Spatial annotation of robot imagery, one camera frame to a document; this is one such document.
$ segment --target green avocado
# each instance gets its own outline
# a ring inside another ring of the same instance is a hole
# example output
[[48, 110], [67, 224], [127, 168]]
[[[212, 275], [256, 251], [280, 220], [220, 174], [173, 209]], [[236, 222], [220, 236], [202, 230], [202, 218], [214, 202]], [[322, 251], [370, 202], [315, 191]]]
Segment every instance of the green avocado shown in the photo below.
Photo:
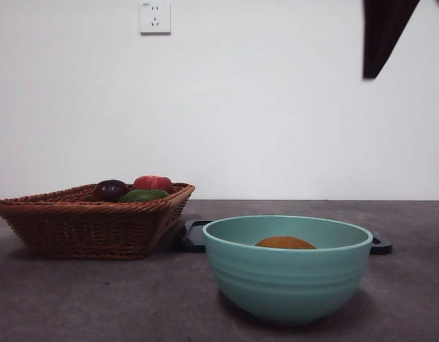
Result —
[[169, 196], [169, 192], [162, 189], [135, 189], [121, 197], [119, 203], [147, 202], [158, 200], [166, 196]]

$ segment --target black fabric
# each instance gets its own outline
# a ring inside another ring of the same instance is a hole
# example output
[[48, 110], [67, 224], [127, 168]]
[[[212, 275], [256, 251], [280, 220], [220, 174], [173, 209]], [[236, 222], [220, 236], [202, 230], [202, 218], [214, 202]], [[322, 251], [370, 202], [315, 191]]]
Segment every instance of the black fabric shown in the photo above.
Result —
[[376, 78], [386, 64], [419, 0], [363, 0], [363, 77]]

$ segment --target ceramic bowl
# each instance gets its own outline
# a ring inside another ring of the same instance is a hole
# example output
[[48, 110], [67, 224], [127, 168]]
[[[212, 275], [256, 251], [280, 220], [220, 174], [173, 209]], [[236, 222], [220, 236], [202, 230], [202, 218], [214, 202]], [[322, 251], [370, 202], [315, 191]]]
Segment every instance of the ceramic bowl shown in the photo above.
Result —
[[[373, 240], [353, 224], [282, 215], [218, 219], [202, 231], [221, 291], [257, 318], [285, 325], [341, 308], [358, 288]], [[316, 249], [255, 246], [273, 236], [298, 237]]]

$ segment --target outlet plate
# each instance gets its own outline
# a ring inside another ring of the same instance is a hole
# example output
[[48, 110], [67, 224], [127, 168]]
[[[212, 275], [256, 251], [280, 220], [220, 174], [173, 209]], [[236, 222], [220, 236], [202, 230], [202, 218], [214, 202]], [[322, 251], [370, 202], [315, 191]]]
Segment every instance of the outlet plate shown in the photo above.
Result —
[[149, 0], [140, 7], [140, 34], [170, 33], [170, 1]]

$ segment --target wicker basket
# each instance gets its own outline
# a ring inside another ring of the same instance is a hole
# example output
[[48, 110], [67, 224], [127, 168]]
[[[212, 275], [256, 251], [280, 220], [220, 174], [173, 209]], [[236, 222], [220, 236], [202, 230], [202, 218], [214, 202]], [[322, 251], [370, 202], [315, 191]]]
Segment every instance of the wicker basket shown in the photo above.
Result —
[[35, 257], [143, 259], [180, 220], [195, 187], [173, 183], [149, 202], [92, 202], [95, 184], [42, 195], [0, 199], [0, 216]]

